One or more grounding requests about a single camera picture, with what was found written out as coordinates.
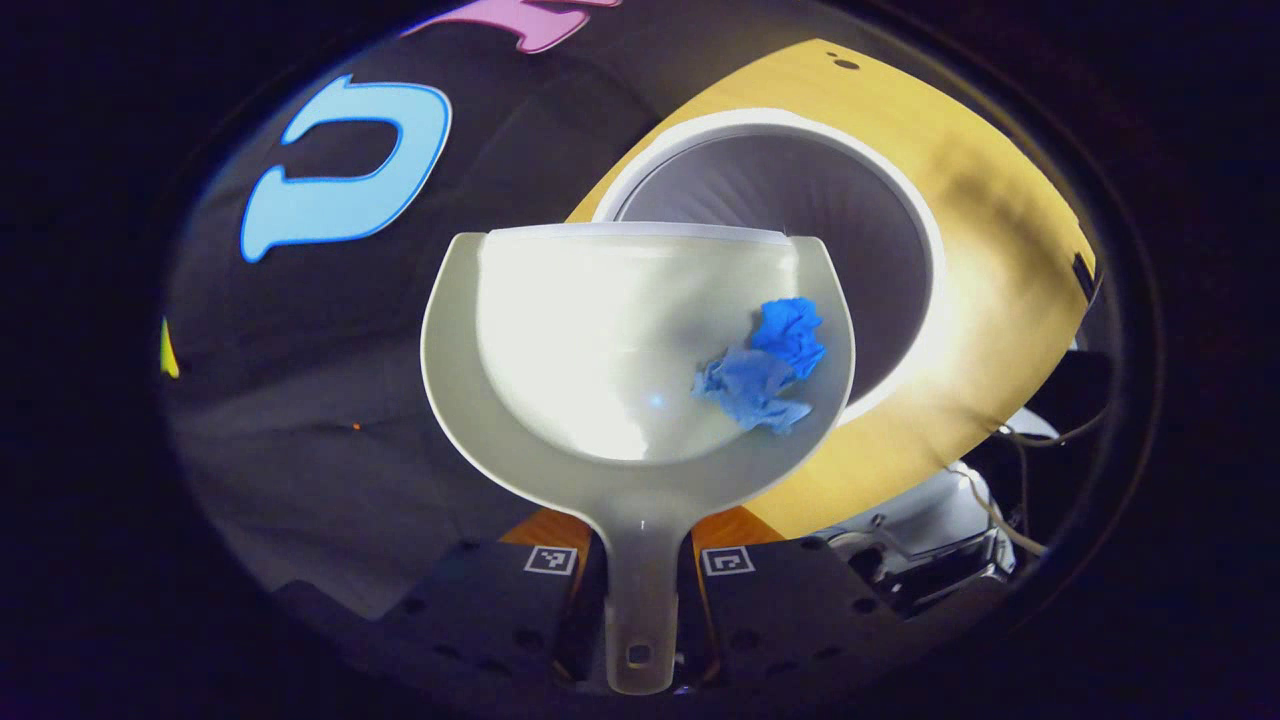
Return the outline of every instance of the blue paper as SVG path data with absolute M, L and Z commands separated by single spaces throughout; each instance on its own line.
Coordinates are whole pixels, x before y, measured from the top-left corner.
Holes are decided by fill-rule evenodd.
M 791 365 L 768 352 L 731 347 L 723 359 L 698 372 L 694 396 L 718 400 L 724 413 L 745 430 L 767 425 L 782 436 L 813 410 L 804 402 L 776 397 L 795 378 Z
M 822 324 L 818 307 L 808 297 L 774 300 L 760 306 L 760 329 L 751 336 L 751 348 L 785 361 L 804 379 L 827 354 L 813 331 Z

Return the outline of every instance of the cable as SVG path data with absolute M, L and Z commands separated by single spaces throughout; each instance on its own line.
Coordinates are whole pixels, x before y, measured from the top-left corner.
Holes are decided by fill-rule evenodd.
M 1012 541 L 1014 544 L 1034 555 L 1036 557 L 1039 557 L 1041 555 L 1044 555 L 1046 551 L 1048 551 L 1048 548 L 1044 547 L 1043 544 L 1033 541 L 1032 538 L 1011 528 L 1009 523 L 1006 523 L 1005 519 L 1000 516 L 1000 512 L 996 512 L 995 507 L 983 501 L 982 496 L 978 495 L 978 486 L 977 483 L 974 483 L 973 475 L 965 473 L 964 470 L 957 470 L 955 468 L 947 468 L 947 471 L 963 475 L 965 479 L 969 480 L 969 491 L 973 493 L 973 498 L 977 500 L 978 505 L 980 505 L 982 509 L 987 511 L 987 515 L 991 516 L 991 521 L 995 523 L 996 527 L 1000 528 L 1001 530 L 1005 530 L 1005 534 L 1009 536 L 1009 539 Z
M 1012 442 L 1015 445 L 1020 445 L 1023 447 L 1057 447 L 1059 445 L 1062 445 L 1064 442 L 1066 442 L 1069 439 L 1078 438 L 1078 437 L 1083 436 L 1084 433 L 1092 430 L 1094 427 L 1097 427 L 1098 423 L 1102 421 L 1102 418 L 1105 418 L 1106 414 L 1107 414 L 1107 406 L 1103 405 L 1102 410 L 1098 410 L 1098 414 L 1094 415 L 1092 419 L 1089 419 L 1088 423 L 1084 423 L 1083 425 L 1080 425 L 1079 428 L 1075 428 L 1073 430 L 1068 430 L 1065 433 L 1061 433 L 1056 438 L 1034 439 L 1034 438 L 1030 438 L 1028 436 L 1024 436 L 1023 433 L 1019 433 L 1019 432 L 1014 430 L 1009 425 L 1000 425 L 1000 433 L 998 434 L 1000 434 L 1000 437 L 1004 437 L 1004 438 L 1009 439 L 1009 442 Z

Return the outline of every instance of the dark background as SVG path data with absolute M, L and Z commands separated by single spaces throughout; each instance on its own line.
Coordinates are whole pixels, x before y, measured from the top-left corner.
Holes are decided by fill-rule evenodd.
M 1249 432 L 1268 392 L 1247 368 L 1262 366 L 1274 327 L 1274 10 L 892 8 L 1034 97 L 1105 168 L 1153 264 L 1167 377 L 1144 482 L 1073 587 L 1000 653 L 938 656 L 850 714 L 1276 716 L 1274 533 L 1251 482 L 1270 448 Z M 15 363 L 0 424 L 0 717 L 424 715 L 280 619 L 192 521 L 143 401 L 154 281 L 169 259 L 141 229 L 175 161 L 265 78 L 323 55 L 326 38 L 351 49 L 362 22 L 425 12 L 407 0 L 8 10 L 15 182 L 0 313 Z

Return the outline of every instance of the wooden table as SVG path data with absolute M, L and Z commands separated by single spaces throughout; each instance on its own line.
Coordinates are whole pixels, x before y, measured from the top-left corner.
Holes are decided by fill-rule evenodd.
M 836 64 L 854 63 L 858 69 Z M 919 188 L 942 231 L 942 315 L 922 361 L 881 405 L 840 427 L 792 475 L 708 518 L 695 543 L 794 538 L 923 482 L 1007 420 L 1061 360 L 1087 307 L 1071 272 L 1094 256 L 1048 178 L 997 128 L 938 90 L 823 40 L 724 77 L 646 135 L 567 218 L 589 222 L 631 159 L 677 123 L 740 108 L 782 108 L 861 140 Z M 547 511 L 506 539 L 585 548 L 585 525 Z

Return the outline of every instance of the pink letter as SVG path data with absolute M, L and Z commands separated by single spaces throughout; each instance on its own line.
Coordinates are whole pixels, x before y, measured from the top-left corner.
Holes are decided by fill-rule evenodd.
M 436 15 L 425 23 L 411 27 L 401 33 L 401 37 L 412 35 L 426 26 L 435 23 L 480 23 L 492 27 L 509 29 L 520 36 L 516 50 L 534 54 L 549 50 L 566 37 L 573 35 L 590 15 L 584 10 L 568 10 L 556 13 L 536 5 L 529 5 L 536 0 L 476 0 L 463 5 L 457 10 L 451 10 L 443 15 Z M 595 5 L 598 8 L 613 8 L 622 4 L 622 0 L 558 0 L 561 3 L 573 3 L 577 5 Z

